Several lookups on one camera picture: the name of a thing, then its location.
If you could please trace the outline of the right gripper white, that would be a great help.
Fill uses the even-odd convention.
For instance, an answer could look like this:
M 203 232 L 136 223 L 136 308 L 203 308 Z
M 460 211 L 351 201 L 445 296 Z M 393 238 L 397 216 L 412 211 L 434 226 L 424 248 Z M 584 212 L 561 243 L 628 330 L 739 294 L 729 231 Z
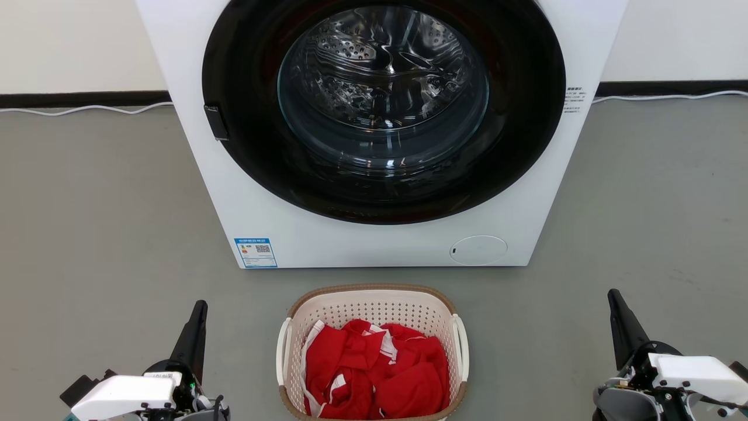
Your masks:
M 718 416 L 746 416 L 746 366 L 711 356 L 684 356 L 663 342 L 650 341 L 617 289 L 607 292 L 619 388 L 643 399 L 631 420 L 695 420 L 705 403 Z

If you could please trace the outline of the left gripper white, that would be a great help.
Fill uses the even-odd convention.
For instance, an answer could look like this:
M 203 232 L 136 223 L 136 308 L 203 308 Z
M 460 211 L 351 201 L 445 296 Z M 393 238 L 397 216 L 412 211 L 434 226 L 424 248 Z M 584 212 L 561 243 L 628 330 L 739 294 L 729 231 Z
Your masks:
M 196 301 L 170 360 L 141 375 L 105 371 L 101 379 L 80 376 L 70 386 L 72 420 L 182 420 L 198 413 L 202 395 L 208 304 Z

